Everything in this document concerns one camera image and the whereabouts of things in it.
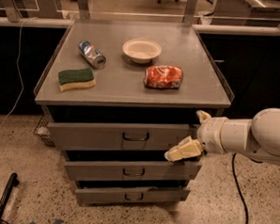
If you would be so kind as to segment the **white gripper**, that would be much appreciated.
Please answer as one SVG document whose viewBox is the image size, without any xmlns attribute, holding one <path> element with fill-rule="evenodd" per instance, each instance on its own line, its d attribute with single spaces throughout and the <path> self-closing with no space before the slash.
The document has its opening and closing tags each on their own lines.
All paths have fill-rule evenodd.
<svg viewBox="0 0 280 224">
<path fill-rule="evenodd" d="M 181 142 L 164 154 L 169 162 L 197 157 L 203 151 L 226 153 L 221 143 L 221 130 L 227 118 L 212 118 L 210 114 L 203 110 L 197 110 L 196 115 L 201 123 L 197 129 L 198 139 L 192 139 L 190 136 L 182 139 Z"/>
</svg>

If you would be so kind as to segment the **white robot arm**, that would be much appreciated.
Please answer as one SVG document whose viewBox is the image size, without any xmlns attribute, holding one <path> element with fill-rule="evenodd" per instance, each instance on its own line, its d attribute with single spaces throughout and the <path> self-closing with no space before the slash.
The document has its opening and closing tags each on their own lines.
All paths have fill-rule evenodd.
<svg viewBox="0 0 280 224">
<path fill-rule="evenodd" d="M 196 139 L 187 136 L 164 154 L 169 162 L 206 153 L 242 154 L 260 163 L 280 166 L 280 109 L 267 108 L 251 119 L 212 117 L 197 110 Z"/>
</svg>

